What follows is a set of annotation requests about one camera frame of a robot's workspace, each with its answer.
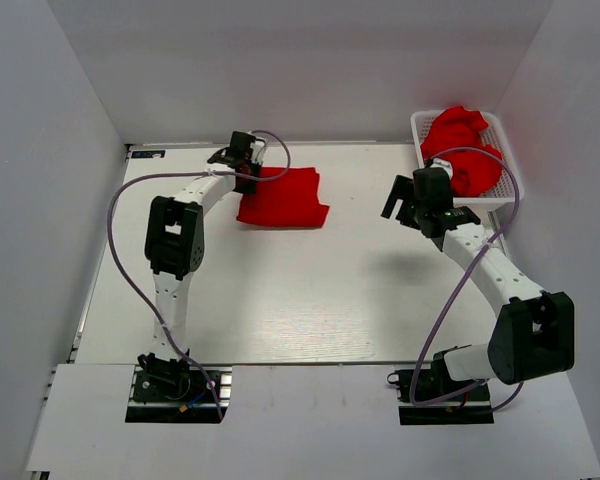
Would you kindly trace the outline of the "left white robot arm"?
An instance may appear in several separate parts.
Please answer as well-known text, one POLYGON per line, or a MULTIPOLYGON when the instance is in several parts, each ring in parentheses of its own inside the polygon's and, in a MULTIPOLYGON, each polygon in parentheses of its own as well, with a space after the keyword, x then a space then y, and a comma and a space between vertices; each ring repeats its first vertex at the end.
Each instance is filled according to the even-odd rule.
POLYGON ((186 352, 188 294, 205 254, 204 217, 231 192, 253 194, 267 142, 251 132, 235 131, 228 146, 208 160, 211 171, 179 193, 155 197, 150 205, 144 253, 153 274, 154 342, 179 358, 186 352))

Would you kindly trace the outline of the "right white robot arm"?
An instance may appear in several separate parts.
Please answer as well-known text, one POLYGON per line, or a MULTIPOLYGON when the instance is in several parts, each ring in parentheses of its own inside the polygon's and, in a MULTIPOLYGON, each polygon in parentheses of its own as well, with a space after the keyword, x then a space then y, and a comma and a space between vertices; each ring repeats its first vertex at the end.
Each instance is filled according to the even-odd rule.
POLYGON ((496 247, 471 209, 454 206, 443 169, 396 176, 381 215, 430 239, 464 270, 464 279, 473 282, 496 316, 487 343, 435 354, 425 381, 439 396, 455 398, 476 381, 513 385, 574 366, 573 301, 530 280, 496 247))

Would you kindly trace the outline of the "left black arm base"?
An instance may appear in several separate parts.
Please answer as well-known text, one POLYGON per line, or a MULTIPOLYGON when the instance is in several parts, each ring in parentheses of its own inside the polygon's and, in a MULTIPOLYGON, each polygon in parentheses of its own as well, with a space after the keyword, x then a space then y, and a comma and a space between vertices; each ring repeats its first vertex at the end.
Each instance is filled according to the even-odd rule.
POLYGON ((230 403, 232 370, 206 372, 153 353, 137 358, 126 408, 129 424, 219 424, 230 403))

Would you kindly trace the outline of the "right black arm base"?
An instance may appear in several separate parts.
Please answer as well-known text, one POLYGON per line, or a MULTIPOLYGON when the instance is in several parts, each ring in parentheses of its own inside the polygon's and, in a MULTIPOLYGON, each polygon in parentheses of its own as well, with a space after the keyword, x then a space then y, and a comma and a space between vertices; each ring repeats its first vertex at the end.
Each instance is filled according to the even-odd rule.
POLYGON ((476 381, 456 382, 439 367, 425 365, 415 384, 415 400, 428 402, 426 406, 414 405, 410 400, 410 387, 415 370, 399 368, 390 372, 386 381, 397 393, 399 422, 401 426, 460 426, 488 425, 494 423, 490 411, 491 396, 485 383, 466 390, 476 381))

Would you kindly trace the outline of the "red t shirt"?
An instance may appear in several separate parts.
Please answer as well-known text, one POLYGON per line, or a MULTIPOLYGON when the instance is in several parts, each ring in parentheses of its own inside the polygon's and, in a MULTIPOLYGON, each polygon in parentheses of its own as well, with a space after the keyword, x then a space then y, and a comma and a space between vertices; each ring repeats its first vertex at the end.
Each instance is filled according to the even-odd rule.
POLYGON ((236 220, 265 228, 322 228, 330 207, 320 203, 319 182, 314 167, 291 168, 275 181, 259 182, 255 194, 242 197, 236 220))

